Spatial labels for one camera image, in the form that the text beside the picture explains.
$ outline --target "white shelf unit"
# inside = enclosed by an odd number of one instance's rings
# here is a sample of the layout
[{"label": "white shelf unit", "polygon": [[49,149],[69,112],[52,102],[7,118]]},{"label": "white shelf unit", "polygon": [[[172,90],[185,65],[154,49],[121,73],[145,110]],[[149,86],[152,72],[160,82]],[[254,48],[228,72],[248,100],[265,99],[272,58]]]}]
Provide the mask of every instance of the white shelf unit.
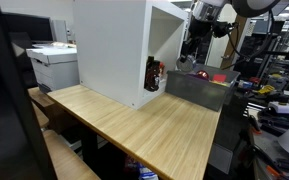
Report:
[{"label": "white shelf unit", "polygon": [[174,70],[188,13],[168,1],[75,0],[74,26],[81,84],[138,109],[165,90],[144,89],[146,61]]}]

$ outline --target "wall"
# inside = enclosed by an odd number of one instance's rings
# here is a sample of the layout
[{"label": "wall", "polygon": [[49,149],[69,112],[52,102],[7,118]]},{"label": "wall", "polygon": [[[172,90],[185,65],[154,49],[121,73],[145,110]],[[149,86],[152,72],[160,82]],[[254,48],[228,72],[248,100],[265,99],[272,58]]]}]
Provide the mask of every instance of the wall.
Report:
[{"label": "wall", "polygon": [[3,12],[46,16],[55,20],[65,20],[73,30],[73,0],[0,0]]},{"label": "wall", "polygon": [[[235,21],[236,18],[236,12],[232,8],[231,5],[225,5],[221,14],[219,21],[227,21],[229,23],[232,23]],[[221,67],[222,63],[222,56],[225,53],[226,45],[228,42],[228,36],[222,37],[222,38],[212,38],[209,55],[207,58],[207,65],[212,67]]]}]

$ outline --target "ceiling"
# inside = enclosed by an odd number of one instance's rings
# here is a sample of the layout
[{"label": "ceiling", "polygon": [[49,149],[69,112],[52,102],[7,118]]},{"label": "ceiling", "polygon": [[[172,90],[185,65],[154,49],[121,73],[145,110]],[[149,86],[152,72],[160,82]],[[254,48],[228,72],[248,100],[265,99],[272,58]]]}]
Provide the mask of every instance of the ceiling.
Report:
[{"label": "ceiling", "polygon": [[[172,2],[173,4],[175,4],[176,6],[182,8],[182,9],[186,9],[186,8],[190,8],[191,7],[191,3],[192,1],[189,0],[169,0],[170,2]],[[286,7],[289,6],[289,0],[281,0],[273,9],[273,14],[274,16],[278,16],[281,13],[289,13],[288,10],[285,10]]]}]

